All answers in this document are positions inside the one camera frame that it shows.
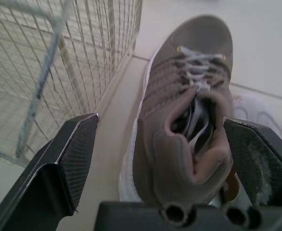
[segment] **black plastic part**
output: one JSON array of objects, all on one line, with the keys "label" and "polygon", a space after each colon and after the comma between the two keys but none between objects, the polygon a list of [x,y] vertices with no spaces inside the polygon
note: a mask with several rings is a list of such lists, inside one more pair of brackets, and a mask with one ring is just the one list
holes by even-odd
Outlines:
[{"label": "black plastic part", "polygon": [[0,231],[54,231],[78,206],[90,168],[98,114],[64,123],[0,204]]},{"label": "black plastic part", "polygon": [[246,213],[237,212],[227,216],[227,212],[208,205],[193,208],[196,218],[185,226],[176,227],[161,215],[158,208],[143,204],[103,202],[100,204],[95,231],[282,231],[282,207],[254,208]]},{"label": "black plastic part", "polygon": [[282,205],[282,140],[268,127],[227,118],[237,174],[253,205]]}]

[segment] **tile grout line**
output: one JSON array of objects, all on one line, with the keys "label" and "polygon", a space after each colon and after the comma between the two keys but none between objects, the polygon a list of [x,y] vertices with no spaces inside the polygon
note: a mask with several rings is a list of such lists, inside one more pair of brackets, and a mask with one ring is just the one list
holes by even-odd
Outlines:
[{"label": "tile grout line", "polygon": [[267,93],[267,92],[264,92],[264,91],[261,91],[261,90],[257,90],[257,89],[246,87],[246,86],[242,86],[242,85],[236,84],[236,83],[231,83],[230,82],[230,85],[231,86],[235,86],[235,87],[239,87],[239,88],[242,88],[242,89],[245,89],[245,90],[250,90],[250,91],[262,94],[262,95],[270,96],[270,97],[275,98],[275,99],[282,100],[282,96],[279,96],[279,95],[275,95],[275,94],[272,94],[272,93]]},{"label": "tile grout line", "polygon": [[133,57],[133,58],[136,58],[136,59],[143,60],[143,61],[147,61],[147,62],[149,62],[149,61],[150,61],[150,59],[143,58],[143,57],[141,57],[141,56],[137,56],[137,55],[135,55],[135,54],[133,54],[133,55],[132,55],[132,57]]}]

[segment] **hole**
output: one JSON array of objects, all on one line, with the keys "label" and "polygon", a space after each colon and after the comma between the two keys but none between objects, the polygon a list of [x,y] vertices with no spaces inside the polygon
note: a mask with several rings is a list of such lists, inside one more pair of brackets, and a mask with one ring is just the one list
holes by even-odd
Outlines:
[{"label": "hole", "polygon": [[165,213],[166,213],[167,218],[175,223],[183,222],[184,217],[185,217],[184,211],[180,207],[175,206],[175,205],[169,206],[165,210]]},{"label": "hole", "polygon": [[248,227],[250,229],[257,229],[261,225],[261,214],[260,212],[253,208],[250,207],[247,211],[248,217],[249,217],[249,225]]},{"label": "hole", "polygon": [[234,207],[229,208],[227,210],[226,216],[235,225],[243,226],[246,222],[245,215],[238,208],[234,208]]},{"label": "hole", "polygon": [[173,226],[183,226],[188,222],[187,212],[179,205],[168,205],[161,210],[163,218]]}]

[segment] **gray sneaker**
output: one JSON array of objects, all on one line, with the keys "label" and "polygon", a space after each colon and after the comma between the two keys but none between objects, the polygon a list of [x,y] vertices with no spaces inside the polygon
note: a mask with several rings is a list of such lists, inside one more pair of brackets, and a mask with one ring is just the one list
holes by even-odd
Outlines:
[{"label": "gray sneaker", "polygon": [[233,166],[222,120],[233,113],[231,34],[201,16],[157,52],[137,121],[133,181],[144,203],[208,203]]}]

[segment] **white shoe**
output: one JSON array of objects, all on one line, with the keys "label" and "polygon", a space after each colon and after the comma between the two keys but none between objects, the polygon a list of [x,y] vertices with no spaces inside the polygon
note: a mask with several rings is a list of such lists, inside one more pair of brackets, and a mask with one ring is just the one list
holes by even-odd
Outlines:
[{"label": "white shoe", "polygon": [[261,98],[253,94],[233,95],[234,117],[271,128],[281,139],[281,129],[273,113]]}]

